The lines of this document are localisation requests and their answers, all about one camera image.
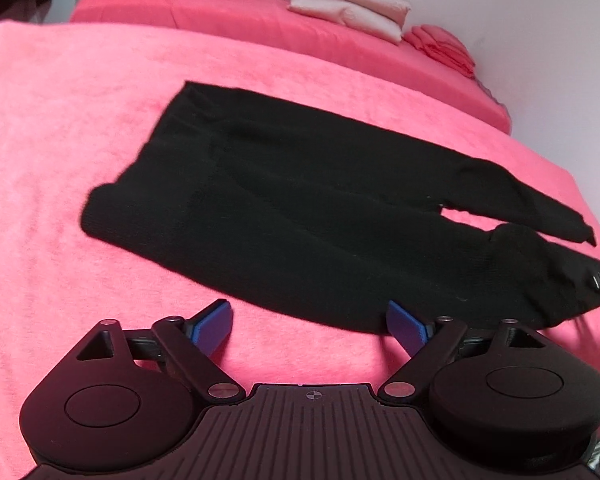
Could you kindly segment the pink plush blanket near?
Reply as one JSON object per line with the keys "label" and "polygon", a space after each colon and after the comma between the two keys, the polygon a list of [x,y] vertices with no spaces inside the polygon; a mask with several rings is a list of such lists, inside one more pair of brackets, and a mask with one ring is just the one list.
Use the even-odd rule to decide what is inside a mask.
{"label": "pink plush blanket near", "polygon": [[227,299],[245,387],[379,385],[390,301],[519,318],[600,370],[600,224],[576,182],[418,91],[294,52],[0,23],[0,479],[21,405],[97,322]]}

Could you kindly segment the folded red blanket stack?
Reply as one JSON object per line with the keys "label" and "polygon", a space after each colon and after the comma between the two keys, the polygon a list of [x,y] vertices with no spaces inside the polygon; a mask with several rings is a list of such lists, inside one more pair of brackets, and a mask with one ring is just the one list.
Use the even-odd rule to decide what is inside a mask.
{"label": "folded red blanket stack", "polygon": [[468,49],[446,29],[429,24],[416,25],[403,39],[428,58],[456,70],[469,79],[476,78],[476,63]]}

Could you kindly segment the lower pale pink pillow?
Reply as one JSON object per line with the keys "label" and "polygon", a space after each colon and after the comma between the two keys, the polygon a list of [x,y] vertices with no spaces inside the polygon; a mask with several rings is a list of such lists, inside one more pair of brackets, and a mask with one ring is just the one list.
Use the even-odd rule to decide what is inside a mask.
{"label": "lower pale pink pillow", "polygon": [[290,0],[288,10],[365,32],[392,44],[402,41],[402,28],[398,23],[346,0]]}

